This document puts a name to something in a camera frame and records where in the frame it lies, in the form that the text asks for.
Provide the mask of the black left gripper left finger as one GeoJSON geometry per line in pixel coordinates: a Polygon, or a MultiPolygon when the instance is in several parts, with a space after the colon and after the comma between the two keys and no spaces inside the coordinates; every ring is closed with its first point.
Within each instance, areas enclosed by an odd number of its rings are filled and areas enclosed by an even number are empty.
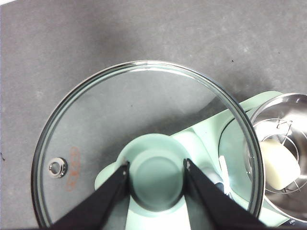
{"type": "Polygon", "coordinates": [[[51,230],[124,230],[130,202],[128,162],[88,198],[54,223],[51,230]]]}

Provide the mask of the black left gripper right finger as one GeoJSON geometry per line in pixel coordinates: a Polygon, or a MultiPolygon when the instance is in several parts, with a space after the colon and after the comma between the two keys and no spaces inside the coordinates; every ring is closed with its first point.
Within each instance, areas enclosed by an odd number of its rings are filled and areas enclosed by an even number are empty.
{"type": "Polygon", "coordinates": [[[192,230],[268,229],[218,189],[192,160],[184,159],[183,166],[183,194],[192,230]]]}

